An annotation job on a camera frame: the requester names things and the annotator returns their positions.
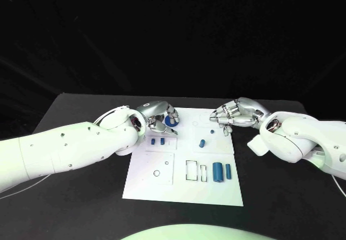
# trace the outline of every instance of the blue battery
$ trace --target blue battery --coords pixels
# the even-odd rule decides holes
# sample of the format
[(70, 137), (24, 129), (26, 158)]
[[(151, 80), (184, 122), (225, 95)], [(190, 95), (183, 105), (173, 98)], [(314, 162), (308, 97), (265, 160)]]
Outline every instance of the blue battery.
[(214, 162), (212, 164), (212, 178), (216, 183), (223, 182), (223, 171), (222, 171), (222, 163)]
[(200, 143), (199, 143), (199, 147), (203, 148), (203, 147), (204, 147), (204, 144), (206, 144), (206, 140), (201, 139), (201, 140), (200, 140)]
[(229, 164), (225, 165), (225, 177), (226, 177), (226, 179), (232, 179), (232, 176), (230, 176), (230, 165)]

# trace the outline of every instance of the white cable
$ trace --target white cable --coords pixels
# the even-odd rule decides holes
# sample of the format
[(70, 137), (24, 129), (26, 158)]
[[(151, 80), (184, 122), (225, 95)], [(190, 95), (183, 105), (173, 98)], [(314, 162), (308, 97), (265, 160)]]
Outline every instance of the white cable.
[(338, 187), (343, 196), (346, 197), (344, 191), (341, 190), (340, 185), (338, 185), (337, 180), (336, 180), (336, 178), (334, 178), (333, 175), (331, 175), (331, 178), (333, 178), (333, 180), (334, 180), (336, 186)]
[(20, 192), (23, 192), (24, 190), (27, 190), (28, 188), (31, 188), (31, 187), (33, 187), (34, 185), (37, 185), (50, 175), (52, 175), (52, 174), (49, 174), (43, 179), (40, 179), (31, 186), (28, 186), (28, 187), (24, 188), (23, 190), (20, 190), (20, 191), (8, 194), (7, 196), (0, 197), (0, 200), (4, 199), (4, 198), (7, 198), (7, 197), (10, 197), (10, 196), (13, 196), (14, 194), (18, 194)]

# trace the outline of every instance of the table surface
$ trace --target table surface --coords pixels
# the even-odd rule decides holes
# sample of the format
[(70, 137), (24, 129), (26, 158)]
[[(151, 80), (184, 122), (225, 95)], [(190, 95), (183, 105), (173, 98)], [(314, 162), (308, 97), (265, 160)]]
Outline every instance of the table surface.
[[(174, 107), (214, 109), (230, 99), (60, 94), (34, 133), (93, 120), (112, 108), (164, 100)], [(272, 111), (305, 113), (295, 101), (259, 100)], [(346, 199), (331, 176), (307, 161), (287, 163), (246, 146), (258, 131), (233, 127), (232, 142), (243, 207), (122, 199), (131, 155), (53, 174), (0, 200), (0, 239), (116, 240), (152, 227), (207, 224), (278, 240), (340, 239)], [(8, 193), (31, 185), (14, 187)]]

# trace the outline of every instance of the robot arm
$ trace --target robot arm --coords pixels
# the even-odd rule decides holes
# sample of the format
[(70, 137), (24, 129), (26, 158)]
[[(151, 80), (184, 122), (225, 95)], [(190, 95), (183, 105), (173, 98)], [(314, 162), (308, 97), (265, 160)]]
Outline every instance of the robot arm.
[(259, 130), (246, 144), (258, 156), (271, 151), (289, 163), (305, 159), (323, 172), (346, 179), (344, 122), (318, 121), (292, 112), (269, 113), (258, 102), (243, 97), (212, 112), (210, 121), (220, 124), (223, 132), (229, 132), (230, 125)]
[[(165, 106), (168, 118), (178, 122), (167, 102), (147, 104), (147, 112), (116, 107), (93, 123), (80, 122), (0, 141), (0, 192), (30, 179), (90, 165), (114, 152), (119, 156), (129, 154), (144, 141), (147, 119), (157, 118), (155, 124), (164, 126), (157, 117), (164, 111), (155, 105)], [(177, 134), (167, 126), (161, 132)]]

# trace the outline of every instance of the small blue piece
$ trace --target small blue piece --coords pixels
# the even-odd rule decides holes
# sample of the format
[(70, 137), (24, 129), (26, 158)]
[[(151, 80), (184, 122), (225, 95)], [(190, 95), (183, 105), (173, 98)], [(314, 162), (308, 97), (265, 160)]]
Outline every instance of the small blue piece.
[(203, 148), (203, 147), (204, 147), (204, 144), (206, 144), (206, 140), (201, 139), (201, 140), (200, 140), (200, 143), (199, 143), (199, 147)]
[(230, 176), (230, 165), (229, 164), (225, 165), (225, 177), (226, 177), (226, 179), (232, 179), (232, 176)]
[(176, 121), (174, 121), (174, 124), (171, 124), (168, 116), (165, 116), (165, 118), (164, 118), (164, 123), (168, 127), (174, 127), (178, 124), (178, 122), (176, 122)]
[(223, 171), (222, 171), (222, 163), (214, 162), (212, 164), (212, 179), (216, 183), (223, 182)]

